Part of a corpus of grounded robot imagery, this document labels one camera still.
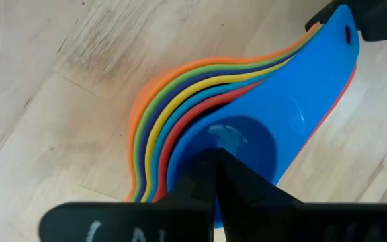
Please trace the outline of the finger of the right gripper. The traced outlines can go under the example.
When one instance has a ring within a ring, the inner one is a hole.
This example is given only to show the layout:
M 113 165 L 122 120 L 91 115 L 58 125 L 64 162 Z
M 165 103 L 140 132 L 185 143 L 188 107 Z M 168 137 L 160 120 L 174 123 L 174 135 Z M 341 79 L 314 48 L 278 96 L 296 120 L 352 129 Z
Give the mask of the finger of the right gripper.
M 332 0 L 305 23 L 305 30 L 309 31 L 309 29 L 311 29 L 311 27 L 316 23 L 326 23 L 335 12 L 336 8 L 342 4 L 343 0 Z
M 387 0 L 347 0 L 347 4 L 365 41 L 387 40 Z

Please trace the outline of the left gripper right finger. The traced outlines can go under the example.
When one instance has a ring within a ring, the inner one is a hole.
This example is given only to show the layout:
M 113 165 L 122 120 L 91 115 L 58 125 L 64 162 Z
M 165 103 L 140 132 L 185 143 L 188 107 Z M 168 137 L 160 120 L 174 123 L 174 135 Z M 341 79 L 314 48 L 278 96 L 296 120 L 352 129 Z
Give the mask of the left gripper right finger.
M 227 242 L 306 242 L 297 198 L 224 149 L 217 150 L 217 196 Z

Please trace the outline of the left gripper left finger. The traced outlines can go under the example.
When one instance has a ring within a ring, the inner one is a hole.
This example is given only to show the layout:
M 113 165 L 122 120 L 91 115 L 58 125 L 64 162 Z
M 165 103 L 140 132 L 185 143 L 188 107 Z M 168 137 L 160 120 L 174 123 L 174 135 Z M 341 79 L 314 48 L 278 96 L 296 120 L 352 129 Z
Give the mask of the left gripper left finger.
M 177 211 L 174 242 L 213 242 L 216 198 L 216 151 L 195 156 L 191 167 L 171 190 Z

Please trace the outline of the red measuring cup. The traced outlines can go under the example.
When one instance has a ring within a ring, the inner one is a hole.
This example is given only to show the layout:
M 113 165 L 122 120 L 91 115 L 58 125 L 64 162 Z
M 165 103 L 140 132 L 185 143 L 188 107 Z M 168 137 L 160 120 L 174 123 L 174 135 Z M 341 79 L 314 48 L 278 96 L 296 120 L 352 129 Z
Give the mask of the red measuring cup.
M 207 99 L 187 111 L 177 108 L 172 127 L 157 139 L 153 200 L 162 198 L 207 148 L 223 148 L 260 176 L 277 184 L 350 84 L 356 69 L 286 71 Z

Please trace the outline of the cyan measuring cup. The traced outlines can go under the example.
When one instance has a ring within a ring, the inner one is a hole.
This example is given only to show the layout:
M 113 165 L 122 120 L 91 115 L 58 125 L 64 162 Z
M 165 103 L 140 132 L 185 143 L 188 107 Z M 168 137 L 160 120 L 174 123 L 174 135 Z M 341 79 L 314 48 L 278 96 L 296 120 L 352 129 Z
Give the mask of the cyan measuring cup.
M 170 97 L 151 126 L 143 143 L 146 187 L 141 200 L 154 202 L 167 191 L 165 181 L 171 150 L 183 129 L 202 112 L 228 104 L 265 80 L 264 71 L 236 75 L 219 75 L 186 81 Z

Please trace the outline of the small blue measuring cup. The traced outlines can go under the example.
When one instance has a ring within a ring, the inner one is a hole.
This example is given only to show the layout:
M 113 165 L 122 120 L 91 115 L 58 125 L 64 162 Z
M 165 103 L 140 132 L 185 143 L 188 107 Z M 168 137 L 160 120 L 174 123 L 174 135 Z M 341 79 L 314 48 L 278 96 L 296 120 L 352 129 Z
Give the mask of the small blue measuring cup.
M 206 150 L 221 148 L 275 186 L 339 101 L 356 68 L 359 37 L 352 12 L 338 6 L 284 67 L 242 96 L 194 116 L 171 150 L 171 192 Z

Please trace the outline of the yellow measuring cup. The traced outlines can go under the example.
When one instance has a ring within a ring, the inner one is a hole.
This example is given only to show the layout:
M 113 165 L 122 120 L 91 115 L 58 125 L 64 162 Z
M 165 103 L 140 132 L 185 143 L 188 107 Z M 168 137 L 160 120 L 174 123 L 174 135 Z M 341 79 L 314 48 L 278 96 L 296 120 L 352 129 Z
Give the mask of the yellow measuring cup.
M 135 191 L 135 200 L 150 202 L 157 188 L 154 179 L 157 172 L 153 168 L 153 154 L 156 140 L 170 115 L 186 99 L 196 93 L 209 88 L 212 92 L 207 96 L 218 95 L 217 85 L 223 85 L 224 91 L 238 89 L 244 85 L 252 84 L 268 75 L 291 59 L 290 55 L 272 57 L 267 60 L 258 60 L 252 63 L 211 63 L 182 71 L 160 89 L 148 104 L 141 116 L 134 137 L 132 148 L 133 160 L 138 166 L 138 171 L 144 177 L 138 183 Z

